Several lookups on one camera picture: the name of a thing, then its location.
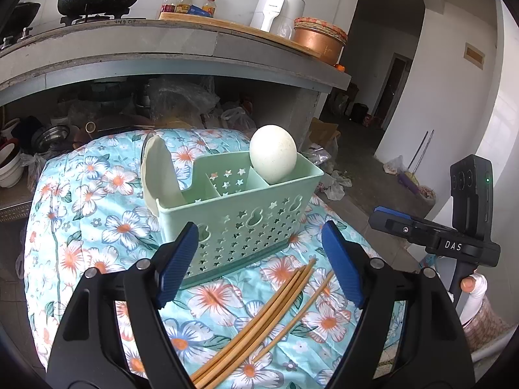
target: wooden board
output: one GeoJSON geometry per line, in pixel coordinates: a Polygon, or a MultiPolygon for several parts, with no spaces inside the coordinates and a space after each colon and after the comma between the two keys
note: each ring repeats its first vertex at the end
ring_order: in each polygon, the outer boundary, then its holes
{"type": "Polygon", "coordinates": [[[281,38],[273,33],[264,32],[256,28],[251,28],[250,26],[241,25],[240,23],[229,22],[229,20],[205,18],[203,16],[182,13],[160,13],[160,20],[173,20],[175,22],[193,23],[197,25],[215,26],[223,29],[235,30],[237,32],[246,33],[257,38],[263,38],[287,46],[288,48],[311,55],[312,57],[319,58],[321,55],[317,51],[311,50],[310,48],[289,39],[281,38]]]}

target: blue floral fabric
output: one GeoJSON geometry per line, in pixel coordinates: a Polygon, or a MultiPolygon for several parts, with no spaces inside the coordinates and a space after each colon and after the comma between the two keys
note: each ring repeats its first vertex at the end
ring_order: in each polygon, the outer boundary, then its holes
{"type": "MultiPolygon", "coordinates": [[[[161,244],[157,218],[144,204],[140,154],[147,132],[107,136],[52,159],[38,182],[25,241],[25,291],[38,355],[47,365],[56,330],[82,273],[127,269],[150,258],[161,244]]],[[[208,153],[248,149],[248,139],[229,130],[162,130],[181,189],[191,182],[193,161],[208,153]]],[[[179,291],[160,311],[164,327],[188,373],[225,346],[291,272],[317,260],[315,272],[271,341],[306,303],[331,270],[321,244],[321,228],[333,220],[347,240],[377,253],[317,196],[312,196],[289,245],[222,279],[179,291]]],[[[129,367],[145,376],[124,302],[116,302],[121,339],[129,367]]],[[[400,336],[403,303],[395,303],[386,346],[400,336]]],[[[259,362],[251,355],[219,387],[324,387],[337,367],[361,312],[349,302],[336,278],[301,322],[259,362]]]]}

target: dark door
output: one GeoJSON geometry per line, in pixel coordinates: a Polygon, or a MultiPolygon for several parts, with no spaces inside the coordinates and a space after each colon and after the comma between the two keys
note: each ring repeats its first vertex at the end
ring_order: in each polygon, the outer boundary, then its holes
{"type": "Polygon", "coordinates": [[[400,83],[400,79],[402,77],[404,69],[405,61],[399,58],[395,58],[393,67],[389,72],[386,87],[382,92],[382,96],[380,97],[380,101],[378,102],[377,109],[375,110],[375,117],[380,118],[381,121],[383,121],[384,118],[386,118],[389,107],[391,106],[391,102],[393,102],[393,97],[396,92],[396,88],[398,88],[398,84],[400,83]]]}

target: white air fryer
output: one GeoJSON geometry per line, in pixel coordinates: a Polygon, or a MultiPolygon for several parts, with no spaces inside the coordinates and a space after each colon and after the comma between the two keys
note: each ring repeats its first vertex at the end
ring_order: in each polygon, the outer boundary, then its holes
{"type": "Polygon", "coordinates": [[[259,0],[251,27],[290,39],[294,35],[294,20],[303,16],[303,0],[259,0]]]}

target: egg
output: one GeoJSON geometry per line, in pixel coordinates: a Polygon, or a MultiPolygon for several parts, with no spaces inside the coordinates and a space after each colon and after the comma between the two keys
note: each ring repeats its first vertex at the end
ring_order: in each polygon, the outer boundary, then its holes
{"type": "Polygon", "coordinates": [[[297,160],[297,148],[290,133],[273,124],[254,133],[248,152],[252,167],[269,184],[279,183],[289,175],[297,160]]]}

